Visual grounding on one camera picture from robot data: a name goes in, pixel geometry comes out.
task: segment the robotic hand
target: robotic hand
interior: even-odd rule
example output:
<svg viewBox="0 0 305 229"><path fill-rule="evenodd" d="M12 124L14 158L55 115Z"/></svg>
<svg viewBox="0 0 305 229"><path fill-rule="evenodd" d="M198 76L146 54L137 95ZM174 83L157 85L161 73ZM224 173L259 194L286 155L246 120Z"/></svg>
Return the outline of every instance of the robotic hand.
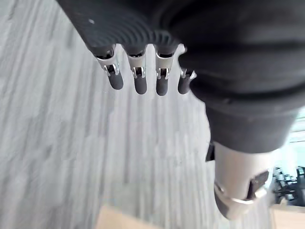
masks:
<svg viewBox="0 0 305 229"><path fill-rule="evenodd" d="M147 87L145 47L155 45L156 91L165 95L173 53L183 43L178 91L190 84L205 102L219 210L235 219L266 193L274 151L305 104L305 1L57 2L117 90L123 80L115 44L128 55L139 94Z"/></svg>

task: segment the floor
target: floor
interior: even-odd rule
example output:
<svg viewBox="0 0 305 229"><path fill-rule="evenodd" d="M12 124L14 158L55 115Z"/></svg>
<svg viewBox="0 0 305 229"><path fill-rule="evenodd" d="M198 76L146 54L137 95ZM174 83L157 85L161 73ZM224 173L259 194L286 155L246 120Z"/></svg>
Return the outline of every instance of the floor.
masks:
<svg viewBox="0 0 305 229"><path fill-rule="evenodd" d="M0 1L0 31L1 229L92 229L101 205L165 229L270 228L267 201L218 212L204 104L177 93L177 61L159 97L149 46L140 96L121 47L114 91L54 0Z"/></svg>

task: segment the metal bracket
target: metal bracket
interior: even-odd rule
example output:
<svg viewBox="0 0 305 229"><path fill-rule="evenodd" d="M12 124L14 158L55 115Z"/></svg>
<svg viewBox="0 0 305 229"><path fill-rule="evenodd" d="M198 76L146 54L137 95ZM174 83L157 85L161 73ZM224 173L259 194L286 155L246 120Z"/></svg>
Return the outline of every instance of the metal bracket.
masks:
<svg viewBox="0 0 305 229"><path fill-rule="evenodd" d="M120 73L119 63L115 54L109 59L101 59L98 57L96 59L108 76L111 76L112 73L115 73L115 75Z"/></svg>

